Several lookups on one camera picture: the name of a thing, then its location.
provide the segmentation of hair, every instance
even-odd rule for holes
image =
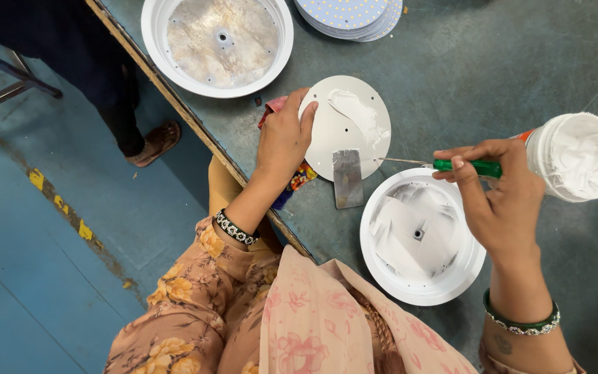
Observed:
[[[354,300],[370,314],[371,320],[375,324],[375,329],[378,330],[380,346],[373,352],[375,374],[406,374],[403,357],[398,352],[396,341],[393,335],[391,335],[391,330],[387,322],[361,292],[357,291],[354,287],[348,291],[354,297]]]

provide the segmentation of screwdriver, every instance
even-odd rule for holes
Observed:
[[[401,160],[399,158],[384,158],[378,157],[378,160],[388,160],[388,161],[400,161],[400,162],[411,162],[413,164],[427,164],[430,165],[429,162],[424,161],[414,161],[414,160]],[[474,169],[477,171],[479,176],[489,176],[491,178],[500,179],[502,176],[502,166],[500,166],[499,162],[495,161],[481,161],[481,160],[474,160],[470,161]],[[452,171],[451,161],[450,160],[435,160],[432,163],[432,166],[437,171],[447,172]]]

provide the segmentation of metal scraper blade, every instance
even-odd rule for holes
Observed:
[[[343,209],[363,205],[359,149],[334,150],[332,162],[336,208]]]

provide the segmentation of woman's left hand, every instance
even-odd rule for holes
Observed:
[[[257,166],[251,179],[263,180],[279,193],[292,179],[310,145],[318,102],[306,106],[300,121],[299,106],[307,92],[308,88],[292,92],[283,109],[266,117],[260,133]]]

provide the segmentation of rhinestone bangle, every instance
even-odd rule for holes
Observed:
[[[253,235],[249,235],[238,228],[235,224],[230,221],[228,217],[225,216],[225,208],[216,213],[216,223],[223,229],[229,236],[235,239],[238,242],[242,242],[247,246],[253,245],[257,243],[258,239],[260,239],[260,233],[258,230],[255,230]]]
[[[490,307],[490,288],[484,293],[484,308],[486,308],[486,315],[497,326],[518,335],[537,336],[547,334],[560,323],[560,309],[558,309],[558,305],[555,302],[553,302],[553,311],[548,318],[538,323],[516,323],[502,318],[496,315]]]

